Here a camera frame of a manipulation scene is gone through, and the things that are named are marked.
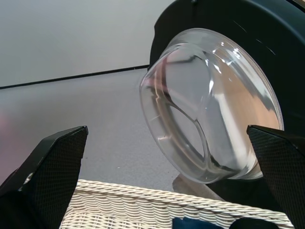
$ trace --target gray carpet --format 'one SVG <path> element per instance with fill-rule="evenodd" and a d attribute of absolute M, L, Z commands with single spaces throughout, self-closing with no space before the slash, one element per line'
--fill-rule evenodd
<path fill-rule="evenodd" d="M 87 125 L 80 178 L 173 190 L 178 172 L 145 123 L 139 83 L 146 69 L 0 90 L 0 183 L 39 141 Z"/>

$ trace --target basket rim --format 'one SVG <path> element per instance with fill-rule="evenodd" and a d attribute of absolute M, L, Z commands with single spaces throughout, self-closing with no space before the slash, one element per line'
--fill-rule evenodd
<path fill-rule="evenodd" d="M 265 218 L 277 225 L 294 228 L 287 215 L 282 212 L 169 191 L 80 179 L 78 180 L 75 193 L 98 193 L 108 196 L 140 198 L 151 202 L 192 207 L 198 210 L 205 209 L 215 214 L 223 213 L 234 217 Z"/>

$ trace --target transparent bowl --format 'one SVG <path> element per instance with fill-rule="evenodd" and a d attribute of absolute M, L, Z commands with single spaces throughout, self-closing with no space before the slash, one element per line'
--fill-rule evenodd
<path fill-rule="evenodd" d="M 157 145 L 187 178 L 212 183 L 262 176 L 246 129 L 284 129 L 276 95 L 250 55 L 210 30 L 179 33 L 140 85 Z"/>

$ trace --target wicker basket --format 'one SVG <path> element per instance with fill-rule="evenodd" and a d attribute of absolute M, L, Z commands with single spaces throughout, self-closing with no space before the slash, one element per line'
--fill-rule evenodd
<path fill-rule="evenodd" d="M 242 217 L 294 228 L 284 213 L 173 192 L 79 180 L 61 229 L 171 228 L 172 218 L 190 217 L 224 228 Z"/>

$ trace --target dark blue cloth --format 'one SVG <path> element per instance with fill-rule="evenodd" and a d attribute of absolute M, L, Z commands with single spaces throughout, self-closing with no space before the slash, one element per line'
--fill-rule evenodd
<path fill-rule="evenodd" d="M 174 218 L 172 229 L 223 229 L 223 228 L 216 226 L 213 223 L 184 217 L 183 219 Z"/>

